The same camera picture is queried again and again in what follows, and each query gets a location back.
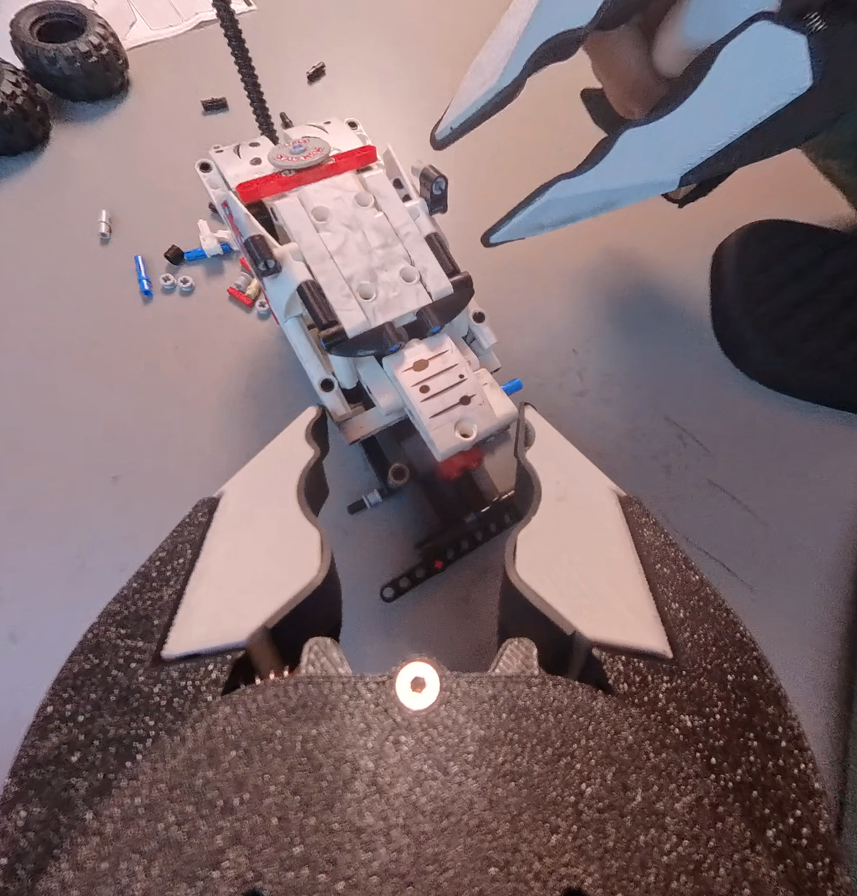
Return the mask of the black knobby lego tire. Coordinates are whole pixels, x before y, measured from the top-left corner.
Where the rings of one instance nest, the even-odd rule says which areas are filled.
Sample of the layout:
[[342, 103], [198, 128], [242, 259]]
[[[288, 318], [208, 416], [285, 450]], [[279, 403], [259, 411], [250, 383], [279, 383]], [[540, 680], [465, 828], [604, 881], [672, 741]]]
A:
[[36, 84], [0, 57], [0, 158], [42, 147], [51, 128], [49, 107]]
[[113, 98], [129, 85], [129, 62], [117, 32], [73, 2], [36, 2], [9, 23], [12, 48], [32, 80], [68, 101]]

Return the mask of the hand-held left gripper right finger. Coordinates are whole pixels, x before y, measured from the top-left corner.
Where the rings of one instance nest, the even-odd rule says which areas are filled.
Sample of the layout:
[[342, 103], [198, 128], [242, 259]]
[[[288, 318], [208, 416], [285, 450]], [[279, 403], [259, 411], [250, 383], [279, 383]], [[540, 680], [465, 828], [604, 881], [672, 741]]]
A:
[[514, 456], [521, 519], [506, 540], [504, 586], [567, 642], [673, 658], [627, 494], [535, 407], [520, 408]]

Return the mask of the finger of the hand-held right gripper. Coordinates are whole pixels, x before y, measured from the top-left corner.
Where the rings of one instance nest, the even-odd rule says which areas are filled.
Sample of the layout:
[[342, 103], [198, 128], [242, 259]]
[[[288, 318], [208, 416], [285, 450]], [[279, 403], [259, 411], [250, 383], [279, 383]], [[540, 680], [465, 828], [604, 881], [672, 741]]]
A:
[[663, 110], [605, 138], [575, 169], [539, 186], [482, 244], [541, 236], [672, 192], [813, 84], [805, 32], [750, 19], [691, 63]]
[[579, 49], [604, 1], [514, 1], [471, 62], [430, 135], [443, 150], [512, 103], [541, 69]]

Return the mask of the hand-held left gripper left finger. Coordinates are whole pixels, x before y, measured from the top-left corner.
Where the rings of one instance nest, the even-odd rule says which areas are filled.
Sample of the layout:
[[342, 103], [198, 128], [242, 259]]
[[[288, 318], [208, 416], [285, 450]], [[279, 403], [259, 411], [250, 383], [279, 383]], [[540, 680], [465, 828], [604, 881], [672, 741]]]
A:
[[162, 659], [244, 648], [266, 630], [296, 662], [307, 639], [333, 635], [333, 554], [318, 521], [327, 423], [324, 408], [306, 409], [218, 490]]

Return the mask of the person's right hand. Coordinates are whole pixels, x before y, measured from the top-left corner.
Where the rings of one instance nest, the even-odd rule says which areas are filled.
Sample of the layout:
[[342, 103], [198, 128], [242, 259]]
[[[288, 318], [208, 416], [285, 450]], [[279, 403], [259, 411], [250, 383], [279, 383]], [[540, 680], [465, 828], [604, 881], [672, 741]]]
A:
[[646, 117], [671, 93], [673, 81], [655, 69], [648, 29], [639, 20], [593, 31], [583, 50], [606, 99], [622, 118]]

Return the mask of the cluster of small lego pieces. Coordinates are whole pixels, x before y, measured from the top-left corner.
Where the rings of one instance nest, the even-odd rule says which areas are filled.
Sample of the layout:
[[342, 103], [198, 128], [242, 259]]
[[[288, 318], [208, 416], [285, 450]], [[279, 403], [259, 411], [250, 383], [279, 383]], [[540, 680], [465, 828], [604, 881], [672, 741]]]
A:
[[164, 252], [165, 262], [171, 268], [199, 263], [214, 259], [224, 260], [238, 258], [239, 274], [226, 292], [231, 301], [253, 311], [260, 319], [268, 319], [272, 315], [266, 293], [255, 277], [249, 262], [241, 254], [231, 230], [213, 230], [209, 219], [197, 221], [198, 247], [183, 249], [178, 245], [170, 245]]

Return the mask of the lego sticker sheet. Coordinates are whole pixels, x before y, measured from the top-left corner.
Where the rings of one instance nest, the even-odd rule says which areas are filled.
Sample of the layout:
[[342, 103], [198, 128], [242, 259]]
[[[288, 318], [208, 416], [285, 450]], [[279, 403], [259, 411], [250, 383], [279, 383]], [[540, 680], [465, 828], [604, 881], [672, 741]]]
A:
[[216, 21], [211, 1], [83, 1], [103, 17], [130, 50]]

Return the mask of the white lego vehicle model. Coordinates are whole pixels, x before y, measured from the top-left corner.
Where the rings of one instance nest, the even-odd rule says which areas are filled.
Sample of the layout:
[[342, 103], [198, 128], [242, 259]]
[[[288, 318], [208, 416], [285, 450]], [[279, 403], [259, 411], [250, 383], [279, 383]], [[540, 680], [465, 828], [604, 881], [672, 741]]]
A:
[[258, 126], [197, 171], [243, 268], [348, 444], [378, 485], [371, 509], [417, 486], [437, 528], [380, 589], [400, 599], [518, 520], [512, 492], [478, 474], [515, 424], [495, 377], [497, 338], [435, 217], [447, 179], [404, 170], [355, 118], [277, 129], [231, 2], [211, 2]]

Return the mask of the black wrist rest pad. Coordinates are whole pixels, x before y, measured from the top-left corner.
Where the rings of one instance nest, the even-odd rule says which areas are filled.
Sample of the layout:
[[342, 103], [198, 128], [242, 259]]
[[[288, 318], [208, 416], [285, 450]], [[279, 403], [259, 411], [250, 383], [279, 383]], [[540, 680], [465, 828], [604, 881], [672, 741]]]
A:
[[857, 415], [857, 230], [786, 219], [735, 230], [712, 256], [710, 316], [749, 379]]

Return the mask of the person's right forearm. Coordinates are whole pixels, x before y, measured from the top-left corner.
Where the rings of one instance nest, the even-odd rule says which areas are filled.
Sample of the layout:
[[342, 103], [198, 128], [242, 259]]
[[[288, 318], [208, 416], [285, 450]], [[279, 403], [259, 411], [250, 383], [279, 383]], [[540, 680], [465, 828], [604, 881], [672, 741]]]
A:
[[801, 150], [857, 212], [857, 106]]

